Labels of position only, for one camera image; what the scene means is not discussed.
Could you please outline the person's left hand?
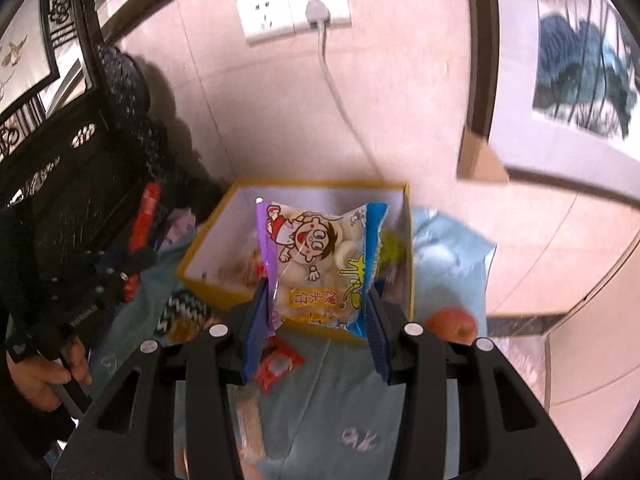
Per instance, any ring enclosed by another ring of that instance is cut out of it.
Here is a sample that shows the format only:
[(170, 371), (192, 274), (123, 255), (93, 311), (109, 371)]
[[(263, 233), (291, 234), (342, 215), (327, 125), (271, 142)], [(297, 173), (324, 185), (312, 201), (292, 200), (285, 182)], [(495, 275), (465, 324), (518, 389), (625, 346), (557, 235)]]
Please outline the person's left hand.
[(76, 337), (66, 350), (68, 370), (58, 362), (48, 361), (43, 356), (29, 356), (15, 363), (9, 354), (6, 364), (17, 390), (35, 408), (44, 412), (53, 412), (62, 405), (50, 385), (65, 385), (72, 379), (86, 386), (92, 384), (89, 374), (86, 349)]

